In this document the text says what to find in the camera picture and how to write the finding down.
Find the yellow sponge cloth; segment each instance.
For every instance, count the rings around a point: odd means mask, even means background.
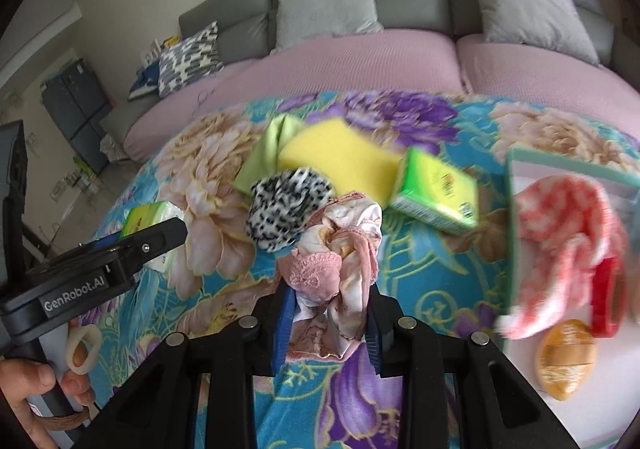
[[[311,167],[334,184],[337,195],[365,193],[384,209],[396,182],[401,155],[370,142],[342,119],[312,125],[288,142],[278,168]]]

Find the sofa armrest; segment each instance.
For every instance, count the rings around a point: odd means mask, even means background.
[[[609,67],[640,92],[640,46],[616,30]]]
[[[129,133],[129,129],[160,101],[157,93],[150,93],[125,104],[119,104],[100,121],[100,126],[120,145]]]

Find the green and yellow tissue package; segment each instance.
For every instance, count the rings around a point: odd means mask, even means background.
[[[398,168],[391,207],[452,235],[478,226],[478,184],[468,174],[410,147]]]
[[[154,204],[140,205],[134,207],[129,211],[127,220],[124,222],[120,237],[132,235],[142,229],[156,225],[156,223],[165,222],[171,218],[184,219],[183,210],[178,209],[171,202],[156,202]],[[152,270],[158,270],[158,272],[165,273],[171,267],[171,262],[174,259],[175,249],[169,252],[165,252],[159,255],[151,261],[145,263],[145,267]]]

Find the silver screw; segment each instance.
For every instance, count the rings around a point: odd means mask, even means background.
[[[252,315],[245,315],[240,318],[238,324],[241,328],[253,328],[254,326],[257,326],[258,320]]]
[[[478,346],[487,346],[489,344],[489,336],[484,332],[473,332],[471,334],[473,344]]]
[[[185,340],[184,334],[174,332],[167,336],[167,338],[165,339],[165,342],[167,346],[174,347],[174,346],[180,346],[184,342],[184,340]]]
[[[398,319],[398,326],[404,328],[405,330],[412,330],[417,324],[418,321],[416,321],[413,317],[409,317],[408,315],[405,315],[404,317]]]

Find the blue gripper pad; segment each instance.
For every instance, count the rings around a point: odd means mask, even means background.
[[[367,341],[367,352],[369,353],[369,362],[379,375],[382,371],[382,337],[376,323],[376,317],[371,307],[367,307],[367,325],[364,332],[364,338]]]
[[[284,364],[289,348],[289,337],[291,336],[291,327],[293,326],[293,315],[296,311],[296,291],[291,287],[287,287],[286,294],[280,308],[278,323],[276,324],[273,336],[273,351],[271,352],[271,369],[273,374],[277,375],[278,371]]]

